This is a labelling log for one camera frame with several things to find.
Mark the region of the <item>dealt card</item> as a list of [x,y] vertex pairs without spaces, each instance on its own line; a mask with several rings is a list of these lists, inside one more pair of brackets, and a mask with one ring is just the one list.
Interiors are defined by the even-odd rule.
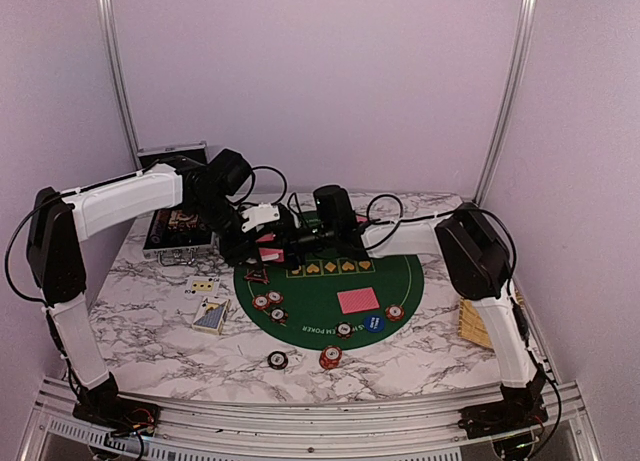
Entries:
[[337,297],[343,314],[361,313],[380,307],[372,287],[338,292]]

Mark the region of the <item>red playing card deck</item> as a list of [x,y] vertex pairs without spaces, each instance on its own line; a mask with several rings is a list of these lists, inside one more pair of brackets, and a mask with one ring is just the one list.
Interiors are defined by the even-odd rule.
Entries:
[[263,262],[282,263],[285,260],[284,248],[275,234],[265,234],[256,243]]

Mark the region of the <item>triangular all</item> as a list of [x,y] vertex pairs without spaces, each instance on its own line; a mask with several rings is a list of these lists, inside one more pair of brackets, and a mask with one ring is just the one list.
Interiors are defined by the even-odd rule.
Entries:
[[260,283],[263,285],[268,285],[270,283],[268,273],[265,268],[248,269],[244,279],[250,283]]

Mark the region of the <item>blue small blind button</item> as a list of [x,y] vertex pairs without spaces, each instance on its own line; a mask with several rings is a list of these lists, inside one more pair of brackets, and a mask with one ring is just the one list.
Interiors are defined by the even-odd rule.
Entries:
[[381,333],[386,326],[385,319],[379,315],[369,315],[363,320],[364,329],[369,333]]

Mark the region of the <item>red chips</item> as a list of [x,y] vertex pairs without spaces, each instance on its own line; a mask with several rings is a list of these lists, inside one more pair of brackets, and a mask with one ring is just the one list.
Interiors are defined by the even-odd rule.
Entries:
[[390,305],[385,310],[386,318],[391,322],[397,322],[404,318],[405,310],[399,305]]
[[268,291],[265,294],[259,294],[253,297],[252,306],[259,311],[264,311],[270,307],[279,305],[284,297],[280,292]]

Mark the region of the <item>red five chip stack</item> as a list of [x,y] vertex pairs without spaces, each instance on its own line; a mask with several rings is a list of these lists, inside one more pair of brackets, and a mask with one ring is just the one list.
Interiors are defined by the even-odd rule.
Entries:
[[330,370],[339,366],[342,350],[337,346],[327,346],[320,355],[319,364],[323,369]]

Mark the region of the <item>black hundred chip stack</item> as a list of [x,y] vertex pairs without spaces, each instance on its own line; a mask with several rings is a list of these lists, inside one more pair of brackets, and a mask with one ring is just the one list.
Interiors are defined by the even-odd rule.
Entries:
[[273,351],[267,356],[267,363],[271,369],[283,370],[288,366],[288,356],[282,351]]

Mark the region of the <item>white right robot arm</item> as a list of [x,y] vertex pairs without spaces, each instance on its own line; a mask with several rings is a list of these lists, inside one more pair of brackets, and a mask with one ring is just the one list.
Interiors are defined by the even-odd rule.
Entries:
[[470,438],[523,429],[547,420],[544,368],[529,345],[527,320],[515,299],[513,240],[492,213],[464,202],[451,211],[394,219],[356,215],[347,191],[326,185],[313,194],[318,222],[277,205],[275,245],[299,265],[313,251],[333,249],[356,259],[441,254],[455,292],[472,302],[489,335],[501,376],[501,400],[465,407],[460,428]]

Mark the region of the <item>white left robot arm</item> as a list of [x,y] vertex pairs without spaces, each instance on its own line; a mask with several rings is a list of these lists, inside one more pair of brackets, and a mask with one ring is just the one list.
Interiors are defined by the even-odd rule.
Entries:
[[90,187],[38,192],[26,256],[54,340],[79,383],[76,416],[116,426],[154,408],[120,397],[99,352],[88,319],[81,242],[141,214],[180,207],[196,213],[218,236],[220,255],[228,265],[256,260],[257,247],[229,200],[252,175],[240,153],[224,149],[207,164],[174,156]]

